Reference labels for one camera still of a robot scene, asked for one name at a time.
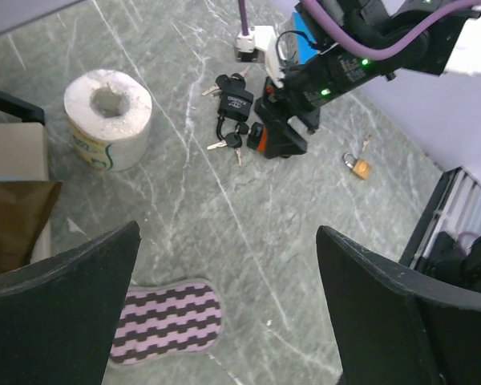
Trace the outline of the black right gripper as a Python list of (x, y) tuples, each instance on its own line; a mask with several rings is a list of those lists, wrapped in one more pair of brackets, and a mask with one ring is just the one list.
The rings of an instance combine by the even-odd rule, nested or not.
[(288, 123), (296, 116), (314, 133), (320, 108), (369, 81), (369, 60), (335, 47), (288, 67), (282, 86), (267, 79), (255, 112), (263, 124), (260, 152), (266, 159), (307, 153), (307, 141)]

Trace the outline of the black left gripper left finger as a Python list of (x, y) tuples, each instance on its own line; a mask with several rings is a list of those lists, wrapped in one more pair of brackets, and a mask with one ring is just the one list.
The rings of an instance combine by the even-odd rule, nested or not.
[(100, 384), (140, 244), (126, 225), (0, 275), (0, 384)]

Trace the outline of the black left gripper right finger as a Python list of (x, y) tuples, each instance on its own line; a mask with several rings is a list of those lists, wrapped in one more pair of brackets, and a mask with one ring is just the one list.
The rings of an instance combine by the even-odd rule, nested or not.
[(329, 226), (317, 259), (342, 384), (481, 384), (481, 293), (430, 278)]

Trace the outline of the orange black padlock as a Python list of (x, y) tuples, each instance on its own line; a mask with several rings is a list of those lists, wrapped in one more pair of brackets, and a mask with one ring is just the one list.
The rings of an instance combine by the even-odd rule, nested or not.
[(247, 147), (261, 153), (265, 152), (268, 140), (268, 130), (262, 123), (255, 122), (249, 129)]

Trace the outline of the black headed keys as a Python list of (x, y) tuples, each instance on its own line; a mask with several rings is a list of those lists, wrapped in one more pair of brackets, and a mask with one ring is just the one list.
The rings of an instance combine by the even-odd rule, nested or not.
[(234, 131), (228, 132), (227, 134), (223, 134), (221, 129), (222, 127), (219, 127), (217, 133), (219, 141), (207, 146), (207, 150), (211, 151), (219, 148), (231, 148), (235, 152), (237, 164), (241, 166), (243, 163), (241, 155), (243, 136), (248, 135), (249, 126), (246, 123), (237, 122)]

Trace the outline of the black padlock with keys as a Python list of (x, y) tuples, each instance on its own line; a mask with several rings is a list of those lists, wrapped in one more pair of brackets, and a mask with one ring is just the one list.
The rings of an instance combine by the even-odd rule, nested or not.
[(216, 124), (216, 135), (219, 140), (224, 139), (222, 126), (226, 119), (245, 123), (249, 118), (254, 99), (253, 94), (246, 89), (245, 76), (249, 69), (250, 67), (246, 67), (241, 72), (217, 76), (216, 82), (201, 94), (220, 97)]

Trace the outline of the brass padlock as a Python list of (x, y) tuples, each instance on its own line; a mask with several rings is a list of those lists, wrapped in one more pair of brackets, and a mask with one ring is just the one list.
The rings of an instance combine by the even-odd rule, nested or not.
[(347, 152), (342, 157), (344, 164), (350, 171), (362, 180), (366, 180), (372, 171), (372, 166), (360, 157)]

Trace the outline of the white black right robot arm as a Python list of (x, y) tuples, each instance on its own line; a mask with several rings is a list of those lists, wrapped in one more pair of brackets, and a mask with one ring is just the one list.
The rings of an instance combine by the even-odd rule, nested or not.
[(313, 54), (297, 62), (282, 57), (279, 38), (269, 43), (247, 142), (268, 159), (306, 152), (292, 118), (315, 133), (323, 106), (379, 76), (481, 76), (481, 1), (406, 1), (393, 14), (380, 1), (301, 1), (296, 10)]

